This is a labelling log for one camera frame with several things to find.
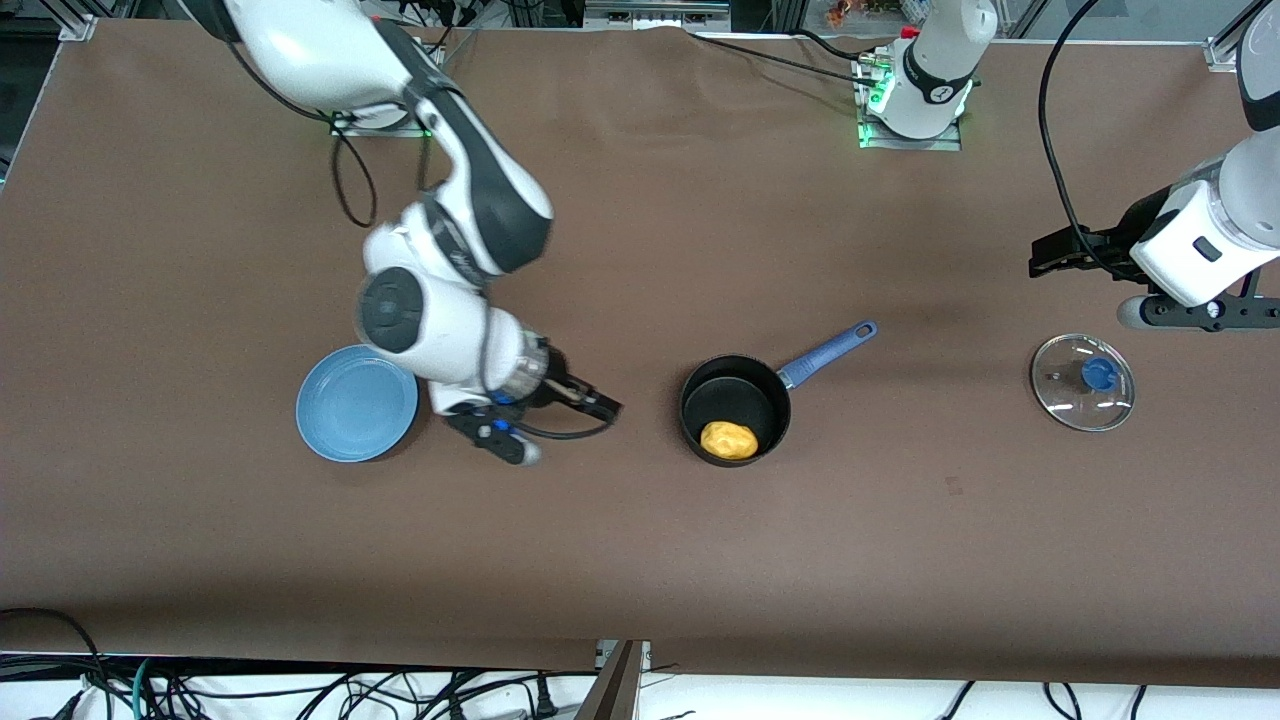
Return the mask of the blue round plate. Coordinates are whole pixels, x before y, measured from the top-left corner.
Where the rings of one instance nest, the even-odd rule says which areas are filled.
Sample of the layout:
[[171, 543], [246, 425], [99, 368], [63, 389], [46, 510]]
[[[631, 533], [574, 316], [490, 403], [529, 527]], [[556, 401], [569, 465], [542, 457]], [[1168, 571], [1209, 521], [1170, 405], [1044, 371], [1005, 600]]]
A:
[[390, 452], [419, 414], [417, 378], [367, 345], [326, 355], [294, 404], [301, 439], [333, 462], [367, 462]]

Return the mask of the yellow potato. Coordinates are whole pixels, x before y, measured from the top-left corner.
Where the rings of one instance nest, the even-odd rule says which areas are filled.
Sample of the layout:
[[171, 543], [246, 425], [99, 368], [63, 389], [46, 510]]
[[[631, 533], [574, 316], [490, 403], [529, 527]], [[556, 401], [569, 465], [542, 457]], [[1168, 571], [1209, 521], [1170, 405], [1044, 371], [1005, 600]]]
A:
[[760, 445], [750, 427], [733, 421], [710, 421], [701, 428], [699, 447], [712, 457], [737, 462], [754, 457]]

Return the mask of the brown table cover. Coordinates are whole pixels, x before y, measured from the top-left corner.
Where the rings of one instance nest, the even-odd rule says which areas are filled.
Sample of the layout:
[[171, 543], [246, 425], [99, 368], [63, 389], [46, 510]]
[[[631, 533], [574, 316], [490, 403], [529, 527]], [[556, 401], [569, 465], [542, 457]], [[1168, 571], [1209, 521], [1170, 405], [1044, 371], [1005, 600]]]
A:
[[[294, 427], [355, 342], [364, 233], [321, 126], [192, 22], [58, 54], [0, 192], [0, 607], [105, 652], [1280, 687], [1280, 332], [1130, 331], [1129, 284], [1027, 275], [1064, 224], [1046, 50], [986, 54], [960, 152], [858, 146], [833, 79], [678, 29], [485, 31], [451, 69], [556, 206], [495, 301], [623, 405], [512, 468], [428, 419], [328, 462]], [[684, 382], [876, 338], [768, 455], [686, 446]], [[1116, 429], [1036, 350], [1116, 348]]]

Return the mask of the grey power strip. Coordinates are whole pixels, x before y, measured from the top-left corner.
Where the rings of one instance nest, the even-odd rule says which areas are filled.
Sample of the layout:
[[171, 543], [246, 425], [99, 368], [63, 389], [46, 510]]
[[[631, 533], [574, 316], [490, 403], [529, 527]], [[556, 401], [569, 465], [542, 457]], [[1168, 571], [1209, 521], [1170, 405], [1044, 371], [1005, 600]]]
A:
[[585, 29], [685, 29], [730, 32], [730, 0], [584, 0]]

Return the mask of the aluminium profile beam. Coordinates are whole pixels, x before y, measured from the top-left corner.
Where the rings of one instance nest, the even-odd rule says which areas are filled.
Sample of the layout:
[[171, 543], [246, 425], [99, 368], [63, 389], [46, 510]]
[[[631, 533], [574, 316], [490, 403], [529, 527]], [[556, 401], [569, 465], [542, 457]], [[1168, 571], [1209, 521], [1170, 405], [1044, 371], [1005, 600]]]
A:
[[641, 675], [652, 670], [650, 642], [602, 639], [596, 643], [596, 669], [573, 720], [637, 720]]

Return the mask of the aluminium corner frame with bracket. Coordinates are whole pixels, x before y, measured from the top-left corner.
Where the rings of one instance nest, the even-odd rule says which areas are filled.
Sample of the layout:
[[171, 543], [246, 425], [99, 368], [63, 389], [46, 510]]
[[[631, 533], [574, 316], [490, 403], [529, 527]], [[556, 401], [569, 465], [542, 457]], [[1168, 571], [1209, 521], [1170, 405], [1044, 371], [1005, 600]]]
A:
[[1271, 1], [1249, 0], [1216, 35], [1204, 41], [1204, 59], [1210, 72], [1234, 73], [1236, 70], [1236, 51], [1243, 45], [1254, 18]]
[[59, 27], [60, 42], [82, 42], [91, 37], [97, 20], [111, 9], [99, 0], [38, 0]]

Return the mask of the glass lid with blue knob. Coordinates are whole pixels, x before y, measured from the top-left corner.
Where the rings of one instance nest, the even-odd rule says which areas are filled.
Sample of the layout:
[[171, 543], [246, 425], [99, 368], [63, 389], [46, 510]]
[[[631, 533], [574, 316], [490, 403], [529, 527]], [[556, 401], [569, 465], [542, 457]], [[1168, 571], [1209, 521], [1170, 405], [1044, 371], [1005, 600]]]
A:
[[1119, 428], [1132, 414], [1137, 384], [1115, 347], [1094, 336], [1060, 334], [1033, 354], [1029, 379], [1042, 409], [1057, 423], [1080, 432]]

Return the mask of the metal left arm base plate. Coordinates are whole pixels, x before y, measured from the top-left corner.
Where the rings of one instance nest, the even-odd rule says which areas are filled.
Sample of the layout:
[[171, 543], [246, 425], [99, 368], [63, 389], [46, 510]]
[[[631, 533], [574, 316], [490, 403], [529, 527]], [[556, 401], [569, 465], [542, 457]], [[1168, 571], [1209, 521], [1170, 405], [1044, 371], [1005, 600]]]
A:
[[863, 149], [913, 151], [957, 151], [961, 149], [959, 118], [972, 90], [968, 79], [941, 104], [929, 104], [919, 88], [899, 76], [899, 56], [908, 42], [893, 41], [863, 53], [851, 63], [858, 108], [858, 141]]

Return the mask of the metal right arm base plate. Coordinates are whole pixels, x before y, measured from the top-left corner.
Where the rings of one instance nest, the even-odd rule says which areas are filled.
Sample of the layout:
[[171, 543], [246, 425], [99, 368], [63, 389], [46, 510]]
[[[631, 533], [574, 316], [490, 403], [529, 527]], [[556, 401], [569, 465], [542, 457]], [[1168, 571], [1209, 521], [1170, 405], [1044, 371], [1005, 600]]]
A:
[[394, 102], [356, 108], [353, 111], [335, 113], [330, 133], [349, 137], [429, 137], [430, 129], [413, 119], [404, 106]]

